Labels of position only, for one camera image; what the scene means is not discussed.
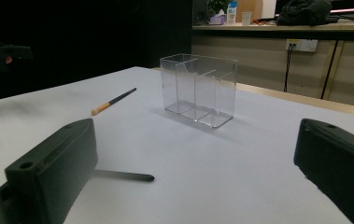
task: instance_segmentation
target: acrylic divider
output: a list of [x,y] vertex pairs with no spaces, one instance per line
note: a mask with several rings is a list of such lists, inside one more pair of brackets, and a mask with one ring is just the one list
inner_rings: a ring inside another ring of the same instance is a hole
[[178,54],[161,68],[165,110],[213,128],[233,118],[237,60]]

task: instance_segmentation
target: black bag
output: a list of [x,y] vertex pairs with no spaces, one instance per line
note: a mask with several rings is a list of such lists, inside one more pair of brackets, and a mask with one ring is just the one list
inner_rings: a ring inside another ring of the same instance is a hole
[[277,25],[321,25],[331,13],[331,0],[290,0],[278,16]]

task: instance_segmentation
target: cup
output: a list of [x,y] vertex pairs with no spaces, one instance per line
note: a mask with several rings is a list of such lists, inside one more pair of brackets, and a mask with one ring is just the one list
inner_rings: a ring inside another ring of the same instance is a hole
[[243,23],[243,26],[249,26],[250,25],[251,16],[252,16],[252,12],[251,11],[242,12],[242,20],[241,20],[241,22]]

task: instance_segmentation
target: plastic bottle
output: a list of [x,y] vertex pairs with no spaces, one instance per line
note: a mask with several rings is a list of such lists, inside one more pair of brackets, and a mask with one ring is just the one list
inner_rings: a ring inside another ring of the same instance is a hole
[[235,23],[235,16],[237,13],[237,2],[233,1],[229,4],[227,8],[227,23]]

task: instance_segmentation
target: dark wall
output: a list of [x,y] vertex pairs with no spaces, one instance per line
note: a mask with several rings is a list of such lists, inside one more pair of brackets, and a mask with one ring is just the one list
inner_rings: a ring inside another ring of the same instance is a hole
[[0,1],[0,42],[33,60],[0,73],[0,98],[191,53],[192,0]]

